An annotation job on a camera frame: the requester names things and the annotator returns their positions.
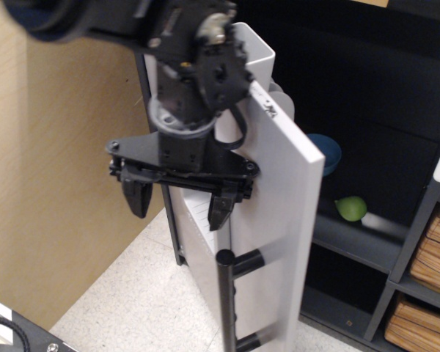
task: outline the tiled floor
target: tiled floor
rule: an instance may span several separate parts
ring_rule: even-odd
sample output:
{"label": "tiled floor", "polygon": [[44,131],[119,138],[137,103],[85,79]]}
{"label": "tiled floor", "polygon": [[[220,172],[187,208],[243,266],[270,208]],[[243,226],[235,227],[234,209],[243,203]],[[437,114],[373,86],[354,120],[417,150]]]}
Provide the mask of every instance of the tiled floor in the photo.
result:
{"label": "tiled floor", "polygon": [[[80,352],[221,352],[189,269],[175,262],[162,211],[51,332]],[[358,352],[299,322],[296,352]]]}

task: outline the white cabinet door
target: white cabinet door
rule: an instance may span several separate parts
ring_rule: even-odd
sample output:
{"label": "white cabinet door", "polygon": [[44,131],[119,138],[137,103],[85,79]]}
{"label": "white cabinet door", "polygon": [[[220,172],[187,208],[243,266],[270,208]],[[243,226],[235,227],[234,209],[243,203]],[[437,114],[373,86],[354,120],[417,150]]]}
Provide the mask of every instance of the white cabinet door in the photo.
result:
{"label": "white cabinet door", "polygon": [[[147,70],[150,86],[155,87],[153,62],[148,62]],[[249,131],[236,152],[260,167],[252,198],[235,205],[226,228],[210,232],[209,194],[175,187],[170,187],[170,194],[183,256],[217,321],[221,311],[216,251],[231,246],[240,256],[259,249],[265,266],[235,280],[237,338],[258,333],[263,345],[256,351],[290,352],[324,157],[256,81],[250,92],[251,97],[241,104]],[[216,134],[234,135],[231,127],[218,123]]]}
{"label": "white cabinet door", "polygon": [[237,336],[262,331],[270,341],[257,351],[285,352],[298,321],[324,159],[259,84],[251,94],[239,152],[261,173],[251,199],[235,206],[230,232],[236,256],[259,249],[265,266],[235,281]]}

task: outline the blue bowl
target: blue bowl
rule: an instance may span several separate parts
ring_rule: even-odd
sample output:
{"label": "blue bowl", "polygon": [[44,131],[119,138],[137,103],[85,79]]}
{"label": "blue bowl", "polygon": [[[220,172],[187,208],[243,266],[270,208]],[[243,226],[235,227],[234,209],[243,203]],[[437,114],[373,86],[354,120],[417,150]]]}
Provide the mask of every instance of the blue bowl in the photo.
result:
{"label": "blue bowl", "polygon": [[307,134],[307,136],[326,157],[323,176],[327,176],[334,172],[342,157],[342,150],[338,143],[323,134],[311,133]]}

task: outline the screw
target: screw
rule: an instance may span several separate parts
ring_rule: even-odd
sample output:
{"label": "screw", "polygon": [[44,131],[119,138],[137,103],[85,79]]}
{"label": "screw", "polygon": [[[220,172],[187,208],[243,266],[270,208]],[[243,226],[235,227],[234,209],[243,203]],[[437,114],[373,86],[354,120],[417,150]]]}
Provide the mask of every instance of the screw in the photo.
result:
{"label": "screw", "polygon": [[111,143],[111,149],[112,150],[119,150],[119,142],[118,141],[113,141],[112,143]]}
{"label": "screw", "polygon": [[158,46],[160,46],[161,44],[161,39],[160,38],[152,38],[148,41],[148,47],[149,48],[157,48]]}
{"label": "screw", "polygon": [[227,98],[227,96],[225,94],[221,94],[221,93],[219,93],[215,96],[215,100],[217,100],[217,103],[224,103],[226,98]]}
{"label": "screw", "polygon": [[174,117],[169,116],[169,115],[163,116],[162,118],[163,118],[164,123],[166,123],[167,125],[169,125],[175,121]]}
{"label": "screw", "polygon": [[223,44],[225,43],[225,40],[227,40],[227,36],[223,33],[218,33],[215,35],[215,37],[213,37],[212,44],[214,45]]}
{"label": "screw", "polygon": [[59,345],[56,343],[51,343],[49,346],[47,346],[47,352],[57,352],[59,350]]}
{"label": "screw", "polygon": [[236,17],[236,13],[237,13],[237,11],[235,9],[231,9],[228,11],[228,17],[234,18],[234,17]]}

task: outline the metal rod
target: metal rod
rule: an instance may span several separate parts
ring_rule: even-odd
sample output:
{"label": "metal rod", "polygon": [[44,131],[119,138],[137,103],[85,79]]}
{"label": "metal rod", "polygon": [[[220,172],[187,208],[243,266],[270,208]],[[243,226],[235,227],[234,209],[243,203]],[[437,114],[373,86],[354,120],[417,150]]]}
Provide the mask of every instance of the metal rod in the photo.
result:
{"label": "metal rod", "polygon": [[262,268],[264,265],[264,258],[259,249],[243,254],[235,259],[233,279],[239,279],[246,274]]}
{"label": "metal rod", "polygon": [[224,352],[236,352],[235,288],[233,285],[235,254],[228,249],[222,249],[217,253],[216,261]]}
{"label": "metal rod", "polygon": [[250,352],[259,347],[261,347],[261,341],[259,341],[259,337],[257,336],[257,334],[254,333],[239,340],[236,344],[236,351]]}

